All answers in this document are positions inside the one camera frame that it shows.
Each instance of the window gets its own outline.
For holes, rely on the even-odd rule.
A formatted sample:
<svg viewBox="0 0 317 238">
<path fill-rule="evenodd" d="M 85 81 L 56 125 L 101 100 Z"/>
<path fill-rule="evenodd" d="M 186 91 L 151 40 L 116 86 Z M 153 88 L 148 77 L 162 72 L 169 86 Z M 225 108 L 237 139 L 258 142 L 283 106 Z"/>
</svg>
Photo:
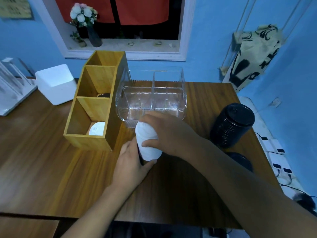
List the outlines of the window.
<svg viewBox="0 0 317 238">
<path fill-rule="evenodd" d="M 55 0 L 32 1 L 65 58 L 88 58 L 94 50 L 120 50 L 126 51 L 130 60 L 186 60 L 196 0 L 170 0 L 168 21 L 138 26 L 120 25 L 112 0 L 116 23 L 95 25 L 103 38 L 102 46 L 97 48 L 88 39 L 87 47 L 81 48 L 70 38 L 76 28 L 64 21 Z M 84 28 L 78 31 L 82 38 L 88 37 Z"/>
</svg>

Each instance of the wooden organizer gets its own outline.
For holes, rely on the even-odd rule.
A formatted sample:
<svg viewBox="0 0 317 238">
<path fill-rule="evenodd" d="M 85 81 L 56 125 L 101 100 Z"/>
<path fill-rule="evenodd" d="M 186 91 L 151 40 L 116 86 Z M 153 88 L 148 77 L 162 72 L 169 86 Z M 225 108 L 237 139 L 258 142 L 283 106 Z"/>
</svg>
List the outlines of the wooden organizer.
<svg viewBox="0 0 317 238">
<path fill-rule="evenodd" d="M 95 51 L 84 65 L 66 122 L 64 137 L 73 146 L 86 150 L 112 151 L 121 120 L 116 112 L 116 91 L 124 69 L 125 52 Z M 109 97 L 97 97 L 108 93 Z M 89 135 L 89 129 L 104 121 L 102 136 Z"/>
</svg>

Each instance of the person's right hand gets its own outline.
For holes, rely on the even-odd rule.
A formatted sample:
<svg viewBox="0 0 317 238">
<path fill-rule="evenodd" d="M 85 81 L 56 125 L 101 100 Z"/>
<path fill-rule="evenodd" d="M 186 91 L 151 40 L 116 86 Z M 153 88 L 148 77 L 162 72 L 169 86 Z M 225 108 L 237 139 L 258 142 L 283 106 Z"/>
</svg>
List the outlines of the person's right hand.
<svg viewBox="0 0 317 238">
<path fill-rule="evenodd" d="M 188 124 L 169 114 L 151 111 L 142 116 L 140 122 L 151 125 L 158 135 L 158 140 L 145 140 L 142 146 L 157 148 L 172 156 L 186 159 L 202 139 Z"/>
</svg>

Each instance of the red curtain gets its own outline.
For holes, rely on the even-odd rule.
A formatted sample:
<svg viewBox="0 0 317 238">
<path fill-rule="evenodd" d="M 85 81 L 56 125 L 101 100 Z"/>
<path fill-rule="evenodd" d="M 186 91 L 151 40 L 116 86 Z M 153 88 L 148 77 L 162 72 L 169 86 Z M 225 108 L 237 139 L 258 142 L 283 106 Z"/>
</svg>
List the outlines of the red curtain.
<svg viewBox="0 0 317 238">
<path fill-rule="evenodd" d="M 110 0 L 56 0 L 65 20 L 70 22 L 73 5 L 85 3 L 99 13 L 98 22 L 114 23 Z M 152 25 L 168 20 L 169 0 L 116 0 L 121 25 Z"/>
</svg>

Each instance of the small potted plant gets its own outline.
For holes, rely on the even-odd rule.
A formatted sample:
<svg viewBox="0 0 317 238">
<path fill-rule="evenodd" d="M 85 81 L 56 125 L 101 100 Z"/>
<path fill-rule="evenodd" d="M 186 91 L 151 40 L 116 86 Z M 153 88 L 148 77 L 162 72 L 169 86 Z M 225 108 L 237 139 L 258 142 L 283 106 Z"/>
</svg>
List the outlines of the small potted plant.
<svg viewBox="0 0 317 238">
<path fill-rule="evenodd" d="M 94 47 L 102 45 L 100 37 L 93 28 L 97 16 L 98 12 L 84 3 L 75 3 L 70 11 L 70 17 L 72 18 L 70 23 L 76 27 L 87 27 L 89 41 Z"/>
<path fill-rule="evenodd" d="M 79 36 L 79 33 L 78 32 L 74 32 L 73 31 L 73 34 L 70 35 L 70 37 L 78 43 L 78 45 L 80 47 L 86 47 L 87 46 L 87 43 L 81 39 L 81 37 Z"/>
</svg>

